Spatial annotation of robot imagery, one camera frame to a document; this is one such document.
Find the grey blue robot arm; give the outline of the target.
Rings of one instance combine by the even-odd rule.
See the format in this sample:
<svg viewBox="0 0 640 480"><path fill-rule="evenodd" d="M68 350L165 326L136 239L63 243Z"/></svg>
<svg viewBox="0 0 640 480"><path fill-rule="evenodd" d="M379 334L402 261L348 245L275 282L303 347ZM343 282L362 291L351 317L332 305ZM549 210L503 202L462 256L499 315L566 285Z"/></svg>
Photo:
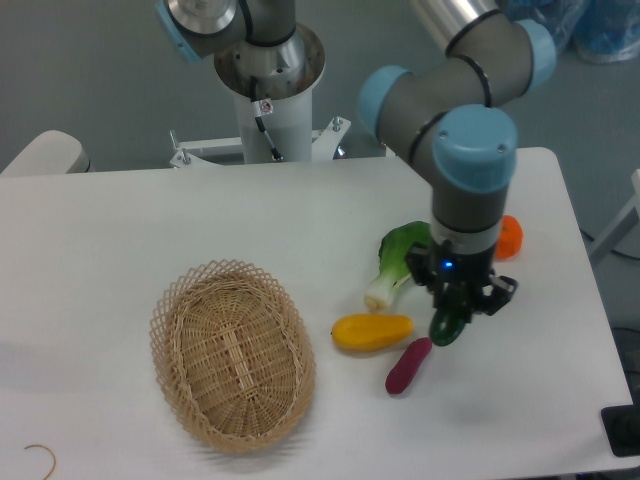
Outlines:
<svg viewBox="0 0 640 480"><path fill-rule="evenodd" d="M407 257L415 282L438 309L460 304L465 318L492 315L517 288L493 270L518 142L502 106L552 75L554 41L534 21L509 20L493 1L413 7L445 62L424 75L377 70L361 89L358 115L431 186L431 243ZM318 140L310 96L325 54L293 2L160 1L156 13L184 60L215 59L236 98L246 162L311 159Z"/></svg>

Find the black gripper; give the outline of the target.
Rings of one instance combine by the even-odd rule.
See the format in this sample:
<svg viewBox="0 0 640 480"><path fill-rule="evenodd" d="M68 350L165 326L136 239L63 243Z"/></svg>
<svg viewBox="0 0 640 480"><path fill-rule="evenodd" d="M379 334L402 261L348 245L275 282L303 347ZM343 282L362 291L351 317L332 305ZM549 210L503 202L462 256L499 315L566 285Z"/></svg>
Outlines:
<svg viewBox="0 0 640 480"><path fill-rule="evenodd" d="M460 254L451 249L448 241L442 245L432 243L430 247L415 242L405 255L405 264L413 281L432 295L434 308L443 304L446 284L465 283L464 315L493 316L512 300L519 287L515 279L492 273L495 247Z"/></svg>

